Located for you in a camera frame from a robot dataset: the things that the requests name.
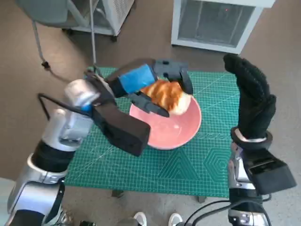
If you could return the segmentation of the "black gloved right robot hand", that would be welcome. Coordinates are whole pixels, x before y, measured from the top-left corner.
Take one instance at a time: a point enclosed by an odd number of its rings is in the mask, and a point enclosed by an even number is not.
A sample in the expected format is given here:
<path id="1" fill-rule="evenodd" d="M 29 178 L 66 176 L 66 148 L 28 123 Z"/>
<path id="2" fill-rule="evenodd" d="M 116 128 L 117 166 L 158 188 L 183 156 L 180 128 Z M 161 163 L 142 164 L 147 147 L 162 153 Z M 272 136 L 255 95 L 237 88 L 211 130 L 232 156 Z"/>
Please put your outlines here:
<path id="1" fill-rule="evenodd" d="M 266 75 L 245 58 L 223 57 L 225 70 L 234 74 L 240 92 L 238 130 L 245 139 L 265 138 L 276 112 L 276 96 L 271 94 Z"/>

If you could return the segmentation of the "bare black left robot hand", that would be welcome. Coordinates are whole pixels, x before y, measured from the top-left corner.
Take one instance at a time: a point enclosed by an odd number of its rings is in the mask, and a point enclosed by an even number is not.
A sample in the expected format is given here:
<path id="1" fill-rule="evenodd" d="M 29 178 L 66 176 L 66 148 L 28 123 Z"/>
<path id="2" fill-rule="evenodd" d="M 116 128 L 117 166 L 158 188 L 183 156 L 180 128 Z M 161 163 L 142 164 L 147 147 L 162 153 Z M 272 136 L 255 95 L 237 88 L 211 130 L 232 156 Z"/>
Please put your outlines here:
<path id="1" fill-rule="evenodd" d="M 127 97 L 142 111 L 163 117 L 184 114 L 193 94 L 187 64 L 167 59 L 134 60 L 105 81 L 116 98 Z"/>

